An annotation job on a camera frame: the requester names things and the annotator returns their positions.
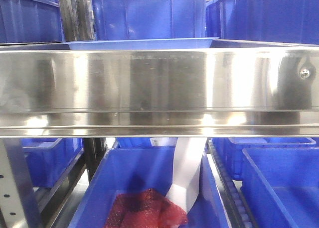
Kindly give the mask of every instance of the blue plastic crate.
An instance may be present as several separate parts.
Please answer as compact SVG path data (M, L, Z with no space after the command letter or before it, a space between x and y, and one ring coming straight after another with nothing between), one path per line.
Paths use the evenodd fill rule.
M174 149L113 149L101 162L69 228L102 228L118 193L155 188L165 195L172 182ZM228 228L215 180L204 155L200 195L180 228Z
M242 180L243 148L315 147L317 143L307 137L238 137L214 138L213 144L232 179Z
M0 43L62 39L58 0L0 0Z
M319 149L247 148L242 192L260 228L319 224Z
M80 138L21 139L33 186L53 187L83 148Z
M98 40L205 36L206 0L92 0Z
M207 36L319 44L318 0L213 0Z
M175 146L177 137L118 137L116 140L120 147L162 147Z

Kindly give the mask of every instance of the metal upright post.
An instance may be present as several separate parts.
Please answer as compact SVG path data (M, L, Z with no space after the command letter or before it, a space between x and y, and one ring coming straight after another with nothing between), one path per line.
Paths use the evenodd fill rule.
M0 139L0 208L7 228L41 228L20 139Z
M87 0L59 0L66 41L92 40L91 17Z
M92 180L104 154L105 146L103 138L84 138L84 157L88 170L89 181Z

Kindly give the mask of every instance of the stainless steel rail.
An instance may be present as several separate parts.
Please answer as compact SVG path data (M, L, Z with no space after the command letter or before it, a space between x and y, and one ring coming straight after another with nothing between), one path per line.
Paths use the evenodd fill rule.
M0 52L0 136L317 135L319 49Z

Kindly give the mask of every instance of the shelving unit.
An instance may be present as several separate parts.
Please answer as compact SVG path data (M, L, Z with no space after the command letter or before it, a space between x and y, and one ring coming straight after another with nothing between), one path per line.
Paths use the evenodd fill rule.
M91 39L85 0L60 1L67 40ZM7 228L70 221L86 185L74 187L103 155L91 138L319 136L313 45L215 39L211 48L187 50L74 51L65 43L1 50L0 228L4 220ZM17 137L84 137L86 154L52 189L35 192ZM209 146L230 226L256 227L238 210L241 194Z

